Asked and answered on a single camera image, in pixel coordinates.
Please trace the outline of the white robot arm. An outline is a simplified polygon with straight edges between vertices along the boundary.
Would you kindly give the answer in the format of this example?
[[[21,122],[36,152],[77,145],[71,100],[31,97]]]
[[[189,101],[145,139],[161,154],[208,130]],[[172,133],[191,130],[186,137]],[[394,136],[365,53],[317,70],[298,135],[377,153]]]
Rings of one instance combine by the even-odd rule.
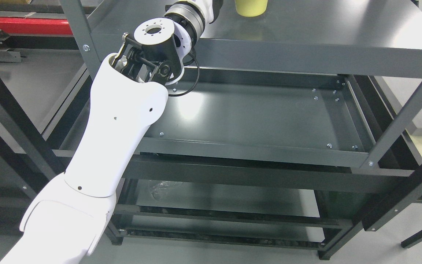
[[[114,212],[116,189],[145,133],[163,115],[167,85],[185,72],[221,0],[180,0],[163,17],[124,33],[122,46],[101,62],[89,94],[88,122],[64,172],[28,206],[22,237],[2,264],[78,264],[90,256]]]

